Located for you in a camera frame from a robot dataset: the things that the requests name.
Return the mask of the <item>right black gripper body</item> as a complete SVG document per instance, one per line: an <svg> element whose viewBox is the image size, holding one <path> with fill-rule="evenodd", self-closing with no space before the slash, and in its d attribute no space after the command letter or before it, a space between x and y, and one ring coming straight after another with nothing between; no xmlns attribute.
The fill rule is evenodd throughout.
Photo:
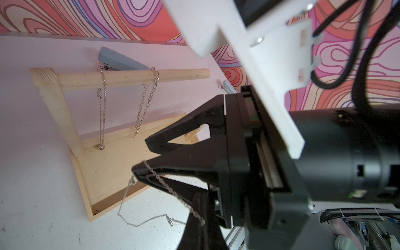
<svg viewBox="0 0 400 250"><path fill-rule="evenodd" d="M251 250L289 250L310 219L310 194L249 85L226 97L232 223Z"/></svg>

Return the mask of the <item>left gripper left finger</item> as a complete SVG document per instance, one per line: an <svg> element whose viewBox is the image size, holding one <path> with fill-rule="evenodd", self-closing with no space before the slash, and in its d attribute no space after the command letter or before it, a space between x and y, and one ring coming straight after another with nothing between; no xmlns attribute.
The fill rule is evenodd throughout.
<svg viewBox="0 0 400 250"><path fill-rule="evenodd" d="M203 249L203 193L196 193L192 201L192 208L197 216L190 214L186 222L182 239L177 250Z"/></svg>

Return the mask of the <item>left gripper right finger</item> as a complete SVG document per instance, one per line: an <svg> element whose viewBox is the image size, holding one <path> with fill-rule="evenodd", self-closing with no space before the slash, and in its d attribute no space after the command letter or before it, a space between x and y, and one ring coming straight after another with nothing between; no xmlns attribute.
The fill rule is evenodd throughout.
<svg viewBox="0 0 400 250"><path fill-rule="evenodd" d="M203 250L228 250L225 238L221 233L219 221L216 216L213 200L208 193L202 194L202 217L203 224Z"/></svg>

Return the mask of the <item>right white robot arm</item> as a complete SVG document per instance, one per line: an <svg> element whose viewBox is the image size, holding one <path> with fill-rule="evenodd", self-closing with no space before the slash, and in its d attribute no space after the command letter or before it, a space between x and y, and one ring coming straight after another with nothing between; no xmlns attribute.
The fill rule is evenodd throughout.
<svg viewBox="0 0 400 250"><path fill-rule="evenodd" d="M157 157L133 175L194 209L181 250L224 250L240 226L252 250L288 250L313 203L400 205L400 107L292 111L305 140L292 159L252 86L219 95L149 136Z"/></svg>

